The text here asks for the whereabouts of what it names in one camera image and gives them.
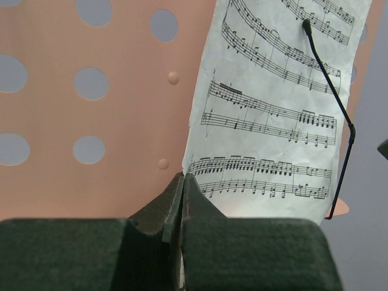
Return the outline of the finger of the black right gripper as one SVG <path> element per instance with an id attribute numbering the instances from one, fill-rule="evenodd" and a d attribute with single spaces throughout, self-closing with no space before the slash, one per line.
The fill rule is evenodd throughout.
<path id="1" fill-rule="evenodd" d="M 385 158 L 388 159 L 388 139 L 383 141 L 378 147 L 377 151 Z"/>

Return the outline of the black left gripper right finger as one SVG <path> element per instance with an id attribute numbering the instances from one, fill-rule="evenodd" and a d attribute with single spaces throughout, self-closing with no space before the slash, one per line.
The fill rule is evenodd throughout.
<path id="1" fill-rule="evenodd" d="M 341 290 L 328 242 L 312 221 L 228 218 L 184 179 L 182 258 L 187 290 Z"/>

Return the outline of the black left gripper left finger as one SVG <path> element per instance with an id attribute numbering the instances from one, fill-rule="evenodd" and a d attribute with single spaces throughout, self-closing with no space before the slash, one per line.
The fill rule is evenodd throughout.
<path id="1" fill-rule="evenodd" d="M 129 218 L 7 219 L 2 290 L 178 290 L 184 177 Z"/>

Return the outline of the sheet music page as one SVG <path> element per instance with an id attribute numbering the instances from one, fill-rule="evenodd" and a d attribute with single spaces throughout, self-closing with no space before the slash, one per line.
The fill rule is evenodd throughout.
<path id="1" fill-rule="evenodd" d="M 353 61 L 370 1 L 217 1 L 182 161 L 228 218 L 318 227 L 338 193 Z"/>

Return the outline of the pink tripod music stand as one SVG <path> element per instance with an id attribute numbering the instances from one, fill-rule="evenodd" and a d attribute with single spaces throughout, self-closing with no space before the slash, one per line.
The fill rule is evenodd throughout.
<path id="1" fill-rule="evenodd" d="M 121 218 L 181 171 L 214 1 L 1 3 L 1 219 Z"/>

